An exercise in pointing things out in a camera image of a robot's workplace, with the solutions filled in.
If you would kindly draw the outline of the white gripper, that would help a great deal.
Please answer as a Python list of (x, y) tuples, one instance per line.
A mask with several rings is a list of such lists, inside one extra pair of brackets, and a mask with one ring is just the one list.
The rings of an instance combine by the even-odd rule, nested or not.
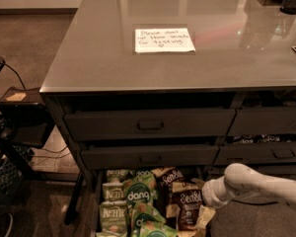
[(203, 201), (207, 205), (202, 205), (199, 208), (195, 228), (205, 229), (216, 213), (215, 208), (220, 208), (229, 202), (228, 190), (223, 177), (206, 183), (198, 178), (193, 178), (191, 181), (202, 189)]

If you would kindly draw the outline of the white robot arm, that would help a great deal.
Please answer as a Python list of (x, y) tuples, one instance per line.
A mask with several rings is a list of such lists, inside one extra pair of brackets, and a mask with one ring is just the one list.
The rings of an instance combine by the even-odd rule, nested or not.
[(206, 181), (201, 187), (202, 200), (214, 208), (226, 205), (233, 198), (253, 194), (296, 205), (296, 180), (264, 175), (247, 165), (233, 163), (227, 166), (222, 177)]

